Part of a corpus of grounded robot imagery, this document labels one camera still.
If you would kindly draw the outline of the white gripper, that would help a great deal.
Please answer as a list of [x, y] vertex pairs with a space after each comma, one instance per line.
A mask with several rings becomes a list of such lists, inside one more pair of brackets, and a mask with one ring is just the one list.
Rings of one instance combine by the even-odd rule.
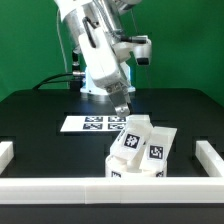
[[119, 68], [103, 29], [91, 28], [90, 34], [95, 46], [91, 45], [87, 33], [78, 37], [87, 66], [85, 91], [94, 95], [106, 95], [107, 91], [116, 114], [126, 117], [130, 114], [130, 97], [127, 87], [124, 86], [127, 84], [127, 78]]

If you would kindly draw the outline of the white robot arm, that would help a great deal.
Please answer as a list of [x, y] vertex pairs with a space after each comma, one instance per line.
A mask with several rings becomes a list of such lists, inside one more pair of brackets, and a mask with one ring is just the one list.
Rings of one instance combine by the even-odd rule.
[[151, 40], [146, 35], [124, 34], [120, 16], [141, 0], [54, 0], [61, 21], [70, 31], [75, 50], [87, 66], [84, 91], [106, 94], [116, 114], [130, 114], [133, 90], [126, 61], [134, 58], [140, 66], [151, 60]]

